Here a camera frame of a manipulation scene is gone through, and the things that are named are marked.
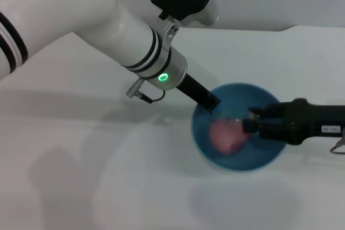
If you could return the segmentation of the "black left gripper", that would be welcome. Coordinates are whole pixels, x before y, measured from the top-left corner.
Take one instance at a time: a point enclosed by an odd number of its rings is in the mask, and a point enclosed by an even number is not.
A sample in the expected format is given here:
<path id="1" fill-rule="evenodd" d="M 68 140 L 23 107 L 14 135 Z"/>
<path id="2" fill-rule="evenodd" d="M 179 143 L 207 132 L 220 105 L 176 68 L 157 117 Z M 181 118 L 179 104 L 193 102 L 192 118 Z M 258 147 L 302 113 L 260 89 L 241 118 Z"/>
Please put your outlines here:
<path id="1" fill-rule="evenodd" d="M 193 99 L 199 106 L 201 106 L 208 113 L 220 104 L 221 100 L 215 95 L 211 94 L 204 86 L 196 81 L 189 74 L 186 74 L 181 83 L 176 87 L 182 93 Z"/>

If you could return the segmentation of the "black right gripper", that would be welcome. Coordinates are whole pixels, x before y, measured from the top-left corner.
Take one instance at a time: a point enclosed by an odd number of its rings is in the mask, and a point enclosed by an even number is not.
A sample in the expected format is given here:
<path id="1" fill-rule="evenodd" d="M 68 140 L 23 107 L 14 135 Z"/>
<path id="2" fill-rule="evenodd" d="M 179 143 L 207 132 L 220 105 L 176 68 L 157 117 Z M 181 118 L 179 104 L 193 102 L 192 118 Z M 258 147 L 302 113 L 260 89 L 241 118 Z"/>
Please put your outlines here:
<path id="1" fill-rule="evenodd" d="M 309 103 L 306 99 L 270 104 L 265 108 L 249 107 L 249 119 L 242 120 L 244 133 L 259 132 L 260 138 L 302 144 L 311 137 L 342 137 L 344 106 Z M 281 119 L 268 124 L 252 119 Z"/>

